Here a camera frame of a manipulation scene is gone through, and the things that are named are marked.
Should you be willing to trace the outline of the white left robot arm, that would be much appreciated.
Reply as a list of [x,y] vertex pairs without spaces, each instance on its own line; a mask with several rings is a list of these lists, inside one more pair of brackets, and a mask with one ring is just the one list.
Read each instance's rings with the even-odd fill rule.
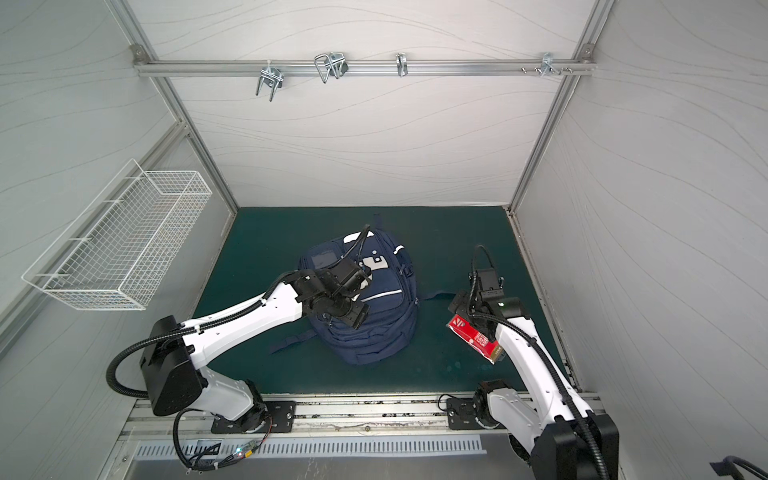
[[268,409],[255,386],[219,374],[209,363],[261,333],[311,314],[359,328],[370,310],[359,295],[371,284],[372,273],[358,258],[369,231],[363,227],[331,264],[285,272],[248,301],[182,323],[172,317],[159,321],[158,334],[113,358],[106,370],[108,386],[121,395],[150,400],[157,416],[193,409],[230,422],[235,431],[259,429]]

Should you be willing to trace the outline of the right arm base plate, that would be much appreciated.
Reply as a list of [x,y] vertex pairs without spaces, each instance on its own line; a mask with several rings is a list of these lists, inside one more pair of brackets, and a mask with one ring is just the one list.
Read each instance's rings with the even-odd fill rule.
[[471,399],[446,396],[440,401],[440,408],[446,413],[448,428],[454,431],[496,430],[499,423],[484,423],[476,414]]

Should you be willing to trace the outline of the red box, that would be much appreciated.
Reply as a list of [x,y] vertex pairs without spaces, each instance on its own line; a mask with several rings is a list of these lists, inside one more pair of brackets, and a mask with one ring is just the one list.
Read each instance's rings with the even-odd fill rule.
[[447,327],[491,364],[504,358],[505,352],[498,341],[489,340],[460,315],[454,314]]

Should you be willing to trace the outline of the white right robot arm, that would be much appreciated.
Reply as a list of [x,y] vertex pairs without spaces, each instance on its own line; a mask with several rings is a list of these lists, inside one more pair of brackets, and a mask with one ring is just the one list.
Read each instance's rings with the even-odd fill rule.
[[475,423],[504,428],[537,479],[618,478],[620,434],[611,417],[597,413],[561,372],[492,261],[472,259],[468,279],[449,306],[449,330],[490,363],[509,358],[526,387],[520,394],[503,380],[480,383]]

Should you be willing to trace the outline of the navy blue student backpack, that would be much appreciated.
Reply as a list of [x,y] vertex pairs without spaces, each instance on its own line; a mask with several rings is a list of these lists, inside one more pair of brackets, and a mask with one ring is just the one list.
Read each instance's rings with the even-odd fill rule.
[[360,253],[353,258],[365,264],[372,283],[358,299],[369,307],[368,315],[358,328],[345,324],[327,313],[307,317],[311,328],[289,336],[270,347],[272,354],[313,338],[319,338],[345,363],[362,366],[389,358],[411,342],[417,326],[421,303],[454,297],[454,291],[437,290],[420,293],[409,252],[396,237],[382,228],[379,215]]

